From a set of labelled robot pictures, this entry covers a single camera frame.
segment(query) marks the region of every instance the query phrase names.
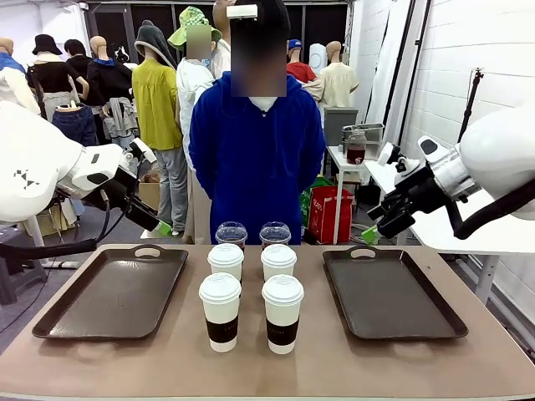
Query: tray rim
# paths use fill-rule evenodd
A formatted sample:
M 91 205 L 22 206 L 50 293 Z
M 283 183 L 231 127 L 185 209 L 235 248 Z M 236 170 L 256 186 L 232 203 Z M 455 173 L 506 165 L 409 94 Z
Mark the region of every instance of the tray rim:
M 169 291 L 169 294 L 166 298 L 166 302 L 164 304 L 164 307 L 161 309 L 160 315 L 158 316 L 158 319 L 156 321 L 155 326 L 147 333 L 136 335 L 136 336 L 128 336 L 128 337 L 111 337 L 111 336 L 58 336 L 58 335 L 51 335 L 50 331 L 48 331 L 45 334 L 41 334 L 40 332 L 37 332 L 39 325 L 44 324 L 44 322 L 49 319 L 50 315 L 55 315 L 55 308 L 57 305 L 62 302 L 66 297 L 70 295 L 71 292 L 76 292 L 76 289 L 73 287 L 76 285 L 76 283 L 79 283 L 83 281 L 88 275 L 91 275 L 93 273 L 92 266 L 99 260 L 99 258 L 106 252 L 117 252 L 117 251 L 128 251 L 131 252 L 132 258 L 136 258 L 135 252 L 141 249 L 153 249 L 160 252 L 159 256 L 143 256 L 146 259 L 153 260 L 153 261 L 159 261 L 162 254 L 172 254 L 172 255 L 180 255 L 180 258 L 177 258 L 176 261 L 180 263 L 180 267 L 177 269 L 177 272 L 173 278 L 173 285 L 171 286 L 171 289 Z M 147 337 L 149 337 L 152 333 L 157 331 L 158 327 L 161 324 L 161 321 L 163 320 L 163 317 L 166 314 L 166 310 L 169 307 L 169 303 L 171 301 L 171 298 L 173 296 L 173 293 L 176 289 L 176 285 L 178 284 L 178 281 L 180 279 L 180 276 L 182 272 L 184 271 L 186 267 L 186 261 L 187 257 L 189 256 L 189 251 L 185 249 L 169 249 L 169 248 L 163 248 L 161 246 L 157 246 L 156 244 L 142 244 L 137 246 L 127 246 L 125 244 L 125 247 L 117 247 L 117 246 L 101 246 L 96 251 L 94 251 L 91 255 L 89 255 L 87 259 L 87 266 L 83 269 L 83 271 L 79 272 L 79 275 L 77 277 L 73 277 L 74 280 L 69 283 L 69 286 L 65 288 L 65 290 L 57 297 L 57 299 L 54 300 L 53 304 L 48 308 L 46 312 L 44 312 L 39 320 L 33 325 L 32 327 L 32 335 L 36 338 L 42 338 L 42 339 L 48 339 L 48 340 L 63 340 L 63 341 L 87 341 L 87 342 L 108 342 L 108 341 L 116 341 L 116 340 L 142 340 Z M 94 278 L 99 274 L 99 272 L 96 272 L 89 280 L 88 282 L 81 288 L 80 291 L 78 291 L 78 294 L 76 295 L 77 299 L 80 294 L 82 294 L 87 286 L 94 280 Z M 60 316 L 56 319 L 56 322 L 58 322 L 63 315 L 69 310 L 69 308 L 72 306 L 73 302 L 69 303 L 66 307 L 63 308 L 63 311 L 61 312 Z
M 424 279 L 429 282 L 429 284 L 431 286 L 431 289 L 435 292 L 435 294 L 438 296 L 438 298 L 446 305 L 447 308 L 450 309 L 449 312 L 450 312 L 451 316 L 454 319 L 457 320 L 457 323 L 461 324 L 462 332 L 461 333 L 456 333 L 453 336 L 434 336 L 434 337 L 421 336 L 421 335 L 418 335 L 418 336 L 367 337 L 367 336 L 359 334 L 358 330 L 356 330 L 356 329 L 354 330 L 351 327 L 351 325 L 349 324 L 348 312 L 346 310 L 345 305 L 340 300 L 338 283 L 337 283 L 336 280 L 333 279 L 333 274 L 332 274 L 332 271 L 331 271 L 332 267 L 329 265 L 329 262 L 332 261 L 332 255 L 333 254 L 351 255 L 351 252 L 357 251 L 357 250 L 370 250 L 370 251 L 373 251 L 373 252 L 375 252 L 375 257 L 379 256 L 380 258 L 389 258 L 390 259 L 390 258 L 392 258 L 390 255 L 392 255 L 392 256 L 398 256 L 399 255 L 399 258 L 403 257 L 404 255 L 406 255 L 406 257 L 409 257 L 411 262 L 414 264 L 414 266 L 417 269 L 420 270 L 420 273 L 424 277 Z M 366 340 L 366 341 L 379 341 L 379 342 L 381 342 L 381 341 L 440 341 L 440 340 L 448 341 L 448 340 L 452 340 L 452 339 L 463 338 L 463 337 L 468 335 L 469 330 L 468 330 L 467 325 L 464 323 L 464 321 L 461 319 L 461 317 L 459 317 L 457 312 L 451 307 L 451 305 L 447 302 L 447 300 L 444 299 L 442 294 L 436 289 L 436 287 L 433 284 L 433 282 L 424 273 L 424 271 L 422 270 L 420 265 L 418 265 L 418 263 L 415 262 L 415 260 L 412 258 L 412 256 L 410 255 L 410 253 L 407 250 L 405 250 L 405 249 L 390 249 L 390 250 L 388 250 L 388 249 L 379 249 L 379 248 L 376 248 L 374 246 L 352 246 L 352 247 L 350 247 L 348 249 L 345 249 L 345 250 L 324 251 L 322 255 L 324 257 L 324 267 L 326 267 L 326 270 L 328 272 L 328 281 L 330 281 L 329 284 L 332 284 L 332 286 L 330 286 L 330 287 L 334 289 L 334 293 L 333 293 L 334 301 L 342 309 L 342 312 L 344 314 L 344 322 L 343 322 L 343 324 L 345 324 L 345 326 L 348 328 L 348 330 L 355 337 L 357 337 L 358 339 Z M 369 256 L 362 256 L 362 257 L 365 257 L 366 259 L 374 259 L 373 257 L 369 257 Z M 429 297 L 428 291 L 425 288 L 422 288 L 422 289 L 424 290 L 425 294 Z M 432 298 L 431 298 L 431 301 L 436 305 L 436 302 Z M 450 319 L 448 319 L 446 317 L 444 317 L 444 318 L 448 322 L 448 324 L 451 326 Z

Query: green bag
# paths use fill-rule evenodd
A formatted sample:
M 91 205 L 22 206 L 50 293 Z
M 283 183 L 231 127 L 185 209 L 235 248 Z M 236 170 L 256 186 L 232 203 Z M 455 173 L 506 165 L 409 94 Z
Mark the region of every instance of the green bag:
M 299 197 L 301 201 L 301 224 L 308 228 L 308 218 L 310 216 L 310 201 L 312 200 L 312 189 L 319 186 L 331 186 L 334 185 L 331 181 L 325 177 L 317 177 L 316 181 L 304 191 Z

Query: glass jar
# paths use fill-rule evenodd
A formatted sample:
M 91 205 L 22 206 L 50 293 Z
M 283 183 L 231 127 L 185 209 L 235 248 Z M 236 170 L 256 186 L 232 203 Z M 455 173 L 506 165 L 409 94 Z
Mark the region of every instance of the glass jar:
M 364 161 L 364 155 L 366 153 L 366 135 L 362 129 L 356 129 L 349 134 L 345 145 L 347 149 L 346 159 L 348 163 L 359 165 Z

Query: brown tabletop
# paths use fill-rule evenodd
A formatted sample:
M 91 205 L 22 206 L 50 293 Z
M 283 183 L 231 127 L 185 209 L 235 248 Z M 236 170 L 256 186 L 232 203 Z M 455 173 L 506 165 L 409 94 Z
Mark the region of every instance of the brown tabletop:
M 99 250 L 116 246 L 102 246 Z M 214 353 L 206 335 L 201 280 L 210 273 L 210 246 L 187 249 L 188 261 L 159 331 L 123 343 L 51 341 L 32 327 L 79 269 L 0 356 L 0 392 L 63 397 L 355 397 L 527 398 L 535 394 L 535 367 L 440 256 L 403 246 L 470 332 L 460 340 L 377 343 L 351 337 L 323 268 L 333 247 L 297 246 L 295 276 L 303 300 L 295 351 L 268 349 L 261 296 L 259 246 L 246 250 L 238 343 Z

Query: black cup sleeve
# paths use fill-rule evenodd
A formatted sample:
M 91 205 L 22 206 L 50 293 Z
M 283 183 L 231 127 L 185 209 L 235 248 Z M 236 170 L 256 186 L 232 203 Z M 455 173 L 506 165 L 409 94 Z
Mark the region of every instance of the black cup sleeve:
M 208 328 L 208 337 L 214 343 L 228 343 L 237 335 L 237 316 L 227 323 L 212 323 L 206 320 Z
M 298 335 L 299 319 L 289 326 L 277 326 L 267 322 L 267 339 L 275 345 L 289 345 L 295 341 Z

